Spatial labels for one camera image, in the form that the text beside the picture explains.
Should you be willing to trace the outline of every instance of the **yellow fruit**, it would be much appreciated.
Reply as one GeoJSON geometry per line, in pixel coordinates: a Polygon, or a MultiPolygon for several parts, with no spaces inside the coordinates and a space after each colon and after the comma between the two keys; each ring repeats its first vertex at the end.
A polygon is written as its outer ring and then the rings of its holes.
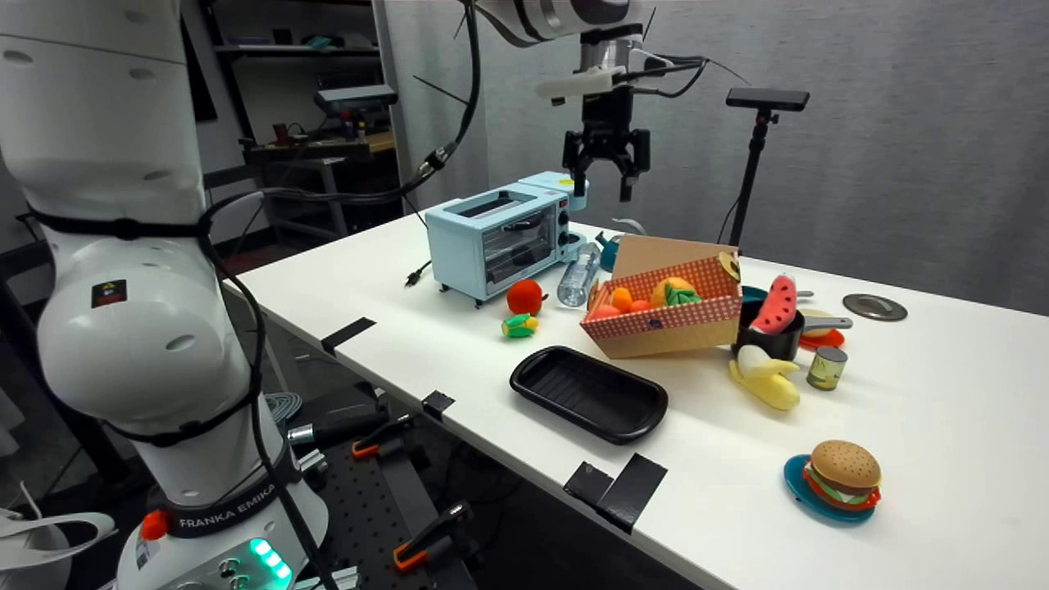
{"type": "Polygon", "coordinates": [[[658,306],[658,309],[664,309],[664,306],[692,306],[692,301],[698,301],[698,293],[683,276],[668,276],[651,289],[651,306],[658,306]]]}
{"type": "Polygon", "coordinates": [[[790,413],[800,402],[798,387],[782,378],[794,374],[798,363],[790,360],[763,360],[763,354],[751,354],[749,348],[738,360],[728,360],[730,382],[749,389],[754,401],[790,413]]]}

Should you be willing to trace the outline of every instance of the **black baking pan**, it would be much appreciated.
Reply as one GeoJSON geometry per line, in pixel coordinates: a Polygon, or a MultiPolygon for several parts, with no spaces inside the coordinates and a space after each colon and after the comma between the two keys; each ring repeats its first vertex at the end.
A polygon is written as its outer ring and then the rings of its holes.
{"type": "Polygon", "coordinates": [[[545,348],[525,358],[511,387],[616,445],[641,440],[664,413],[658,383],[572,348],[545,348]]]}

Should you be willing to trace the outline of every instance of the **shelf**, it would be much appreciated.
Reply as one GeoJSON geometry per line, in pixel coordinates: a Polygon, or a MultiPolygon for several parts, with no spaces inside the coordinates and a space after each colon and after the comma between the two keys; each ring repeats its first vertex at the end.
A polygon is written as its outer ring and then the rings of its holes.
{"type": "Polygon", "coordinates": [[[225,58],[292,58],[292,57],[316,57],[316,58],[365,57],[365,58],[377,58],[379,57],[379,49],[373,49],[373,46],[316,49],[316,46],[265,46],[265,43],[216,46],[216,53],[225,57],[225,58]]]}
{"type": "Polygon", "coordinates": [[[316,141],[316,146],[255,146],[247,148],[247,160],[316,160],[316,159],[373,159],[393,150],[393,130],[377,130],[361,141],[316,141]]]}

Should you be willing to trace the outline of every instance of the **hamburger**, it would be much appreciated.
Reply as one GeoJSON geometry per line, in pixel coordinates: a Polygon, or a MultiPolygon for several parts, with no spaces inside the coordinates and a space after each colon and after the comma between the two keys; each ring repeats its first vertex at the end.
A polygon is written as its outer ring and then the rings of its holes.
{"type": "Polygon", "coordinates": [[[872,454],[845,440],[825,440],[802,468],[808,490],[835,512],[872,512],[882,497],[882,466],[872,454]]]}

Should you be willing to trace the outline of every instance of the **watermelon slice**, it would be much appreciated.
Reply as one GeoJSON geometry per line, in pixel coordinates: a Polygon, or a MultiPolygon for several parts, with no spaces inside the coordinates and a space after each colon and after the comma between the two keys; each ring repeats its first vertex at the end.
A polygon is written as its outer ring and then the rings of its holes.
{"type": "Polygon", "coordinates": [[[798,317],[798,285],[790,276],[778,276],[774,285],[767,289],[767,299],[756,317],[751,323],[751,331],[781,335],[794,317],[798,317]]]}

